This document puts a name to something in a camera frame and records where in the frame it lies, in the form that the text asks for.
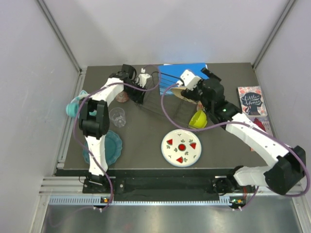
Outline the lime green bowl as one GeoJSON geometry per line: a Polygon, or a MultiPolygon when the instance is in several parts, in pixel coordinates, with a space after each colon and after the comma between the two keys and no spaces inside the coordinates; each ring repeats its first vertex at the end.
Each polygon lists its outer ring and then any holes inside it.
{"type": "Polygon", "coordinates": [[[198,110],[189,122],[189,126],[194,129],[202,129],[208,123],[207,115],[203,110],[198,110]]]}

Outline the peach bird plate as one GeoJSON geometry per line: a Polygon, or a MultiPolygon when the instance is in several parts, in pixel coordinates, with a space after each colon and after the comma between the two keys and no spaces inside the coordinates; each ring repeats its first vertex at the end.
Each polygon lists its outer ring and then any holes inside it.
{"type": "Polygon", "coordinates": [[[188,99],[188,98],[186,98],[186,97],[183,97],[183,96],[181,95],[181,92],[182,92],[183,90],[186,90],[186,87],[185,87],[185,86],[172,87],[172,88],[170,89],[170,91],[171,91],[176,97],[178,97],[179,99],[182,99],[182,100],[184,100],[184,101],[187,101],[187,102],[190,102],[190,103],[193,103],[193,104],[197,104],[197,103],[198,103],[198,101],[190,100],[190,99],[188,99]]]}

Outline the black wire dish rack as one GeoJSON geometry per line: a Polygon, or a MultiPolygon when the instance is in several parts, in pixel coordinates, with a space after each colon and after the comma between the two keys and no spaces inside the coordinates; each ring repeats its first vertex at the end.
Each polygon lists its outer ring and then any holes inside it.
{"type": "Polygon", "coordinates": [[[157,84],[158,86],[153,91],[145,92],[143,104],[137,104],[137,107],[156,117],[162,117],[164,120],[168,120],[166,116],[169,116],[177,125],[190,129],[189,123],[197,112],[198,103],[188,102],[185,98],[179,98],[172,93],[172,90],[163,94],[163,91],[176,81],[177,79],[175,78],[169,80],[164,74],[161,75],[160,79],[159,73],[153,71],[145,87],[151,89],[157,84]]]}

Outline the red patterned small bowl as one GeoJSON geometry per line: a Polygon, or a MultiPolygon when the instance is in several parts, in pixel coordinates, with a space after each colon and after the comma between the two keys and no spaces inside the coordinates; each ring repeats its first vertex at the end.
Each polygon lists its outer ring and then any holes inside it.
{"type": "Polygon", "coordinates": [[[205,112],[205,108],[200,101],[197,103],[196,110],[202,110],[203,112],[205,112]]]}

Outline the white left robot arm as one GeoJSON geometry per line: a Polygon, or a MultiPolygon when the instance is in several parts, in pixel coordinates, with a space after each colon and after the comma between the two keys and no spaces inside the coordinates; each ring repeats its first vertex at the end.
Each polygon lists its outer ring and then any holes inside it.
{"type": "Polygon", "coordinates": [[[93,186],[102,193],[110,188],[110,180],[104,177],[108,170],[105,149],[101,148],[110,127],[108,107],[121,92],[125,92],[133,102],[143,103],[146,84],[151,75],[145,73],[145,69],[137,77],[134,76],[135,73],[133,66],[122,65],[121,71],[112,73],[100,91],[85,98],[79,113],[79,129],[86,139],[89,151],[89,173],[98,176],[93,186]]]}

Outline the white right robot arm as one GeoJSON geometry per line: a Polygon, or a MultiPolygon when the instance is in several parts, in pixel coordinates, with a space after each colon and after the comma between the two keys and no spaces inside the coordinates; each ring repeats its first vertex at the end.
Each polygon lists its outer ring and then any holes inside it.
{"type": "Polygon", "coordinates": [[[244,186],[265,186],[271,191],[286,195],[303,178],[307,179],[306,194],[310,189],[310,174],[306,168],[306,153],[300,146],[294,148],[278,141],[254,124],[242,110],[225,99],[221,79],[206,68],[201,70],[207,76],[203,79],[186,69],[180,76],[186,99],[201,102],[203,109],[213,123],[239,138],[252,148],[266,166],[238,166],[227,179],[232,192],[244,186]]]}

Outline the pink ghost mug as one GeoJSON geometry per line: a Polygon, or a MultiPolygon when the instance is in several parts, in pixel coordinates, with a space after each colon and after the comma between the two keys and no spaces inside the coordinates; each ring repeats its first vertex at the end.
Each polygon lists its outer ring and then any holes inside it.
{"type": "Polygon", "coordinates": [[[122,91],[115,97],[115,100],[119,103],[124,103],[129,100],[129,97],[125,91],[122,91]]]}

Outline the clear plastic cup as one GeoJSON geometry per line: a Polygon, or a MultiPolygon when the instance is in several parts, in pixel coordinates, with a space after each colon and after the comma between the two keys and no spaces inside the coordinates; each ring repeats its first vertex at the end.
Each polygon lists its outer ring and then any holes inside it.
{"type": "Polygon", "coordinates": [[[109,118],[116,127],[123,127],[126,124],[125,111],[116,107],[110,110],[109,118]]]}

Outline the blue folder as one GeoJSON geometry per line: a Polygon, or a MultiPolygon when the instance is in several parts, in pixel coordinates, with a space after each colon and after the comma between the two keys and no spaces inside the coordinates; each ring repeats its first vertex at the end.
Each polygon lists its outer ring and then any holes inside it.
{"type": "Polygon", "coordinates": [[[163,64],[158,67],[158,70],[161,73],[161,82],[159,84],[160,95],[163,94],[163,91],[170,85],[176,83],[182,73],[188,69],[193,74],[207,79],[208,77],[204,75],[201,70],[203,68],[208,68],[205,63],[188,63],[188,64],[163,64]]]}

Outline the Little Women book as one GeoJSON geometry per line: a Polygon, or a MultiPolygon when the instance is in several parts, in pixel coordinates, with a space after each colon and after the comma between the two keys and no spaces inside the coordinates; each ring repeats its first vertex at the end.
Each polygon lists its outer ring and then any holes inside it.
{"type": "Polygon", "coordinates": [[[268,115],[260,86],[237,88],[242,111],[249,117],[266,117],[268,115]]]}

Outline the teal scalloped plate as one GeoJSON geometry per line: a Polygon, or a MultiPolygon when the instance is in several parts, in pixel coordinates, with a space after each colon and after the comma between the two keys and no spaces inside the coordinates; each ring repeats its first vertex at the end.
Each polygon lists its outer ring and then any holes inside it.
{"type": "MultiPolygon", "coordinates": [[[[122,140],[117,133],[109,130],[105,136],[104,141],[100,143],[101,152],[104,151],[105,162],[107,167],[114,164],[117,159],[121,156],[122,151],[122,140]]],[[[84,161],[90,164],[90,156],[88,151],[83,148],[82,152],[84,161]]]]}

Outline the red illustrated book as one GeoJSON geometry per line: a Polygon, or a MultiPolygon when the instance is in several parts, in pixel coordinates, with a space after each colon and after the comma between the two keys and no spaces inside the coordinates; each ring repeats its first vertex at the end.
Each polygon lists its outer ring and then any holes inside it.
{"type": "Polygon", "coordinates": [[[274,135],[268,116],[266,116],[266,117],[251,117],[250,120],[254,124],[256,124],[259,128],[261,128],[263,131],[268,133],[269,135],[271,135],[271,136],[274,135]]]}

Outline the white watermelon plate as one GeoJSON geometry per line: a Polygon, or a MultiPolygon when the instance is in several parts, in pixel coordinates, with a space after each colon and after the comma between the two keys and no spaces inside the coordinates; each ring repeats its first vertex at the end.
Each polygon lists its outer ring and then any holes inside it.
{"type": "Polygon", "coordinates": [[[194,133],[182,129],[167,133],[160,148],[164,159],[175,167],[194,165],[202,153],[199,138],[194,133]]]}

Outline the teal cat ear headphones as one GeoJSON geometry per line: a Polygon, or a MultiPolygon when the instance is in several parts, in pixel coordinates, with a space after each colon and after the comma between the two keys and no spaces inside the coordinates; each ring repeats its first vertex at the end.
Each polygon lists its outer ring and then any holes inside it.
{"type": "Polygon", "coordinates": [[[78,96],[76,96],[67,106],[66,106],[66,114],[71,118],[80,117],[78,113],[79,103],[80,101],[88,96],[88,92],[82,90],[78,96]]]}

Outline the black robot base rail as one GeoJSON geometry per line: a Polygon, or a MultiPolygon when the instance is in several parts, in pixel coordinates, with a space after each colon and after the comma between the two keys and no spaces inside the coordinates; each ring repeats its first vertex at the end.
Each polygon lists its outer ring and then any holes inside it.
{"type": "Polygon", "coordinates": [[[86,175],[84,194],[113,194],[115,201],[206,201],[255,190],[234,184],[229,168],[111,169],[109,178],[86,175]]]}

